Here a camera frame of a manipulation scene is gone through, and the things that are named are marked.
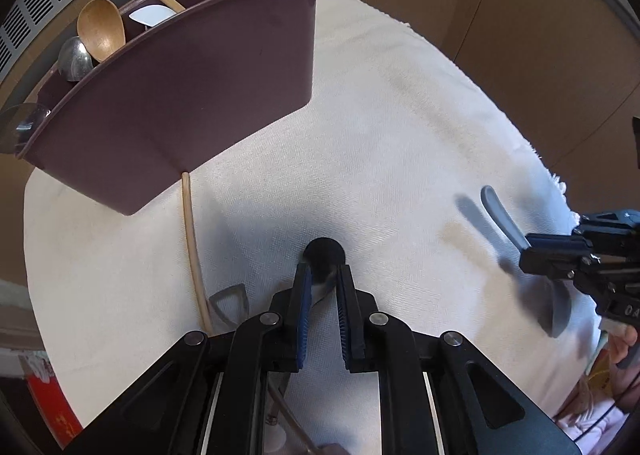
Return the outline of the person's right hand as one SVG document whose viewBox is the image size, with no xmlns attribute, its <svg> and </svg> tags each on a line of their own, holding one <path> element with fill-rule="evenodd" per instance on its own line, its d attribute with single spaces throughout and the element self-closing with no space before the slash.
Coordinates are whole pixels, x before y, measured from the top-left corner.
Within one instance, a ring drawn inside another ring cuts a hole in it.
<svg viewBox="0 0 640 455">
<path fill-rule="evenodd" d="M 608 358 L 610 359 L 610 370 L 621 371 L 620 363 L 628 357 L 629 351 L 638 341 L 638 331 L 630 325 L 616 325 L 612 331 L 607 331 Z"/>
</svg>

